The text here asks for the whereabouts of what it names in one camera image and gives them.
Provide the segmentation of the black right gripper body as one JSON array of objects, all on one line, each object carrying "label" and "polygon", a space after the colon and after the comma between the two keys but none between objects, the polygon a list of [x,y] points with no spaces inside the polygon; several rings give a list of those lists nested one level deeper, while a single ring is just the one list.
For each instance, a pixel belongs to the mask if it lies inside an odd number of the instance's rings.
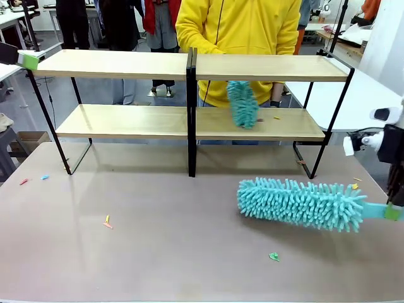
[{"label": "black right gripper body", "polygon": [[392,124],[383,128],[383,140],[377,152],[380,162],[400,164],[403,161],[403,129]]}]

